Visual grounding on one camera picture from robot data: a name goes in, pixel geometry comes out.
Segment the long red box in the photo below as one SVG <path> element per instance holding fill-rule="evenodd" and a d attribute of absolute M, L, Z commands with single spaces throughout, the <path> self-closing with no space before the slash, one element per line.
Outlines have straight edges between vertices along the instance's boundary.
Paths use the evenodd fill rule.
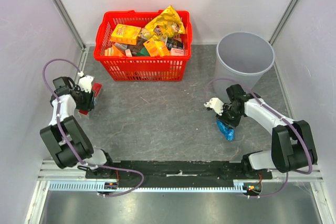
<path fill-rule="evenodd" d="M 98 103 L 98 98 L 99 98 L 99 95 L 100 95 L 101 91 L 102 91 L 102 84 L 100 84 L 98 82 L 94 83 L 93 86 L 92 86 L 92 92 L 94 93 L 94 96 L 92 98 L 90 108 L 89 109 L 84 109 L 84 110 L 79 110 L 80 114 L 88 115 L 89 112 L 95 108 L 95 106 Z"/>

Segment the blue trash bag roll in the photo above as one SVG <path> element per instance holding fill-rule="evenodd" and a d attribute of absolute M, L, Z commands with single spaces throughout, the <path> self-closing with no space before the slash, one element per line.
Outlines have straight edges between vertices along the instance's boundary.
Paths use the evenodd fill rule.
<path fill-rule="evenodd" d="M 225 125 L 219 120 L 217 120 L 216 123 L 220 132 L 225 136 L 225 139 L 228 141 L 233 141 L 235 138 L 235 129 Z"/>

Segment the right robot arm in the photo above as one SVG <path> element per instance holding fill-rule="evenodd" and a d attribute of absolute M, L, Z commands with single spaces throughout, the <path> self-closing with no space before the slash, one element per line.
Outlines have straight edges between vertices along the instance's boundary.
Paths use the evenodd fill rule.
<path fill-rule="evenodd" d="M 212 98 L 221 131 L 229 135 L 242 117 L 251 118 L 271 136 L 271 149 L 247 154 L 240 166 L 241 174 L 254 178 L 261 169 L 276 169 L 281 173 L 311 174 L 317 163 L 317 151 L 309 123 L 296 121 L 270 107 L 259 95 L 247 93 L 238 85 L 227 88 L 229 102 Z"/>

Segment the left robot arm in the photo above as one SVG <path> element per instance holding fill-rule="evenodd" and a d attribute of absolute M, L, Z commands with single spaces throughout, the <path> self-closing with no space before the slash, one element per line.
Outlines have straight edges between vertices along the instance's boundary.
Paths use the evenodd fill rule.
<path fill-rule="evenodd" d="M 53 84 L 53 115 L 48 126 L 40 130 L 40 137 L 55 164 L 61 169 L 77 167 L 86 172 L 86 178 L 112 178 L 116 166 L 111 157 L 92 146 L 74 116 L 76 110 L 87 115 L 95 108 L 102 84 L 90 75 L 81 77 L 77 84 L 70 77 L 56 78 Z"/>

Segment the grey plastic trash bin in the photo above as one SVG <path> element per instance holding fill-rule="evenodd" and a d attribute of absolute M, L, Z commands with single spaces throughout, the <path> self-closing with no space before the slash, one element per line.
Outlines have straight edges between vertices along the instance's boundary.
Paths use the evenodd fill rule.
<path fill-rule="evenodd" d="M 262 37 L 243 31 L 224 36 L 216 46 L 215 94 L 228 100 L 226 89 L 233 84 L 251 90 L 274 62 L 273 47 Z"/>

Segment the orange striped packet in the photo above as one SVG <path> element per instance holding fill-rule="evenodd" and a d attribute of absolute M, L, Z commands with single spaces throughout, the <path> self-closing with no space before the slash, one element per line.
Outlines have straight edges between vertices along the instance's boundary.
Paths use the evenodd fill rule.
<path fill-rule="evenodd" d="M 110 48 L 107 48 L 104 51 L 104 55 L 113 56 L 113 57 L 124 57 L 125 56 L 125 54 L 121 50 L 119 50 L 115 45 L 113 45 Z"/>

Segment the red plastic shopping basket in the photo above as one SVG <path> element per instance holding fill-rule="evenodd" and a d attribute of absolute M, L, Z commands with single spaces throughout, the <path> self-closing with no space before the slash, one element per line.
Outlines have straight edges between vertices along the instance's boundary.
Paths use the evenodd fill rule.
<path fill-rule="evenodd" d="M 181 81 L 188 60 L 191 57 L 193 39 L 190 14 L 186 10 L 178 10 L 186 34 L 175 36 L 184 45 L 183 56 L 150 56 L 144 47 L 144 40 L 127 48 L 135 53 L 132 57 L 125 54 L 123 48 L 111 41 L 111 35 L 118 24 L 143 28 L 162 11 L 136 12 L 134 10 L 106 12 L 96 36 L 96 47 L 93 57 L 100 62 L 107 73 L 115 81 Z"/>

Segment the green packet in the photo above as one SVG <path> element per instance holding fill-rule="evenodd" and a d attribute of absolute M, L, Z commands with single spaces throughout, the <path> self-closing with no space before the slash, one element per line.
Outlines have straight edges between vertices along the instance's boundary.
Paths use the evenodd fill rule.
<path fill-rule="evenodd" d="M 136 56 L 138 56 L 138 57 L 149 57 L 150 54 L 147 51 L 147 49 L 145 47 L 143 47 L 138 53 L 136 53 Z"/>

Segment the orange snack box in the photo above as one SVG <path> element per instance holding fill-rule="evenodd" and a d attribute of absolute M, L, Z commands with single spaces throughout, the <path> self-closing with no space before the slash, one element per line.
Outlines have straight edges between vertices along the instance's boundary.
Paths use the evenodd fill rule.
<path fill-rule="evenodd" d="M 110 41 L 127 45 L 136 45 L 141 30 L 141 27 L 117 24 L 111 34 Z"/>

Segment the small orange carton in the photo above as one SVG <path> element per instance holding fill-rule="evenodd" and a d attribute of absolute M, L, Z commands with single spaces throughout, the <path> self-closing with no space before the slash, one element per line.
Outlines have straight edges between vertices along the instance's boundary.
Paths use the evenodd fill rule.
<path fill-rule="evenodd" d="M 151 57 L 164 57 L 170 55 L 170 51 L 163 41 L 156 41 L 153 38 L 150 38 L 149 40 L 145 41 L 143 45 Z"/>

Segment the yellow chips bag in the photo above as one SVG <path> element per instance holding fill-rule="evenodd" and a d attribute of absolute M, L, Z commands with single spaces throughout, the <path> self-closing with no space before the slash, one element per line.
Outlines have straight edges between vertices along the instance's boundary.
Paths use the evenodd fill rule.
<path fill-rule="evenodd" d="M 152 19 L 141 30 L 140 36 L 143 39 L 156 41 L 165 38 L 173 38 L 176 35 L 185 34 L 184 24 L 172 5 L 167 7 L 158 16 Z"/>

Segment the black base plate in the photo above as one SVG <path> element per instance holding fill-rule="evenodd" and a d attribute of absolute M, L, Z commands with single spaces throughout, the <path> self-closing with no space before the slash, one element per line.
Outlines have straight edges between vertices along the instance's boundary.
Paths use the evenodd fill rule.
<path fill-rule="evenodd" d="M 137 170 L 143 186 L 232 186 L 234 180 L 271 180 L 266 169 L 252 170 L 246 162 L 229 161 L 120 161 L 117 168 Z"/>

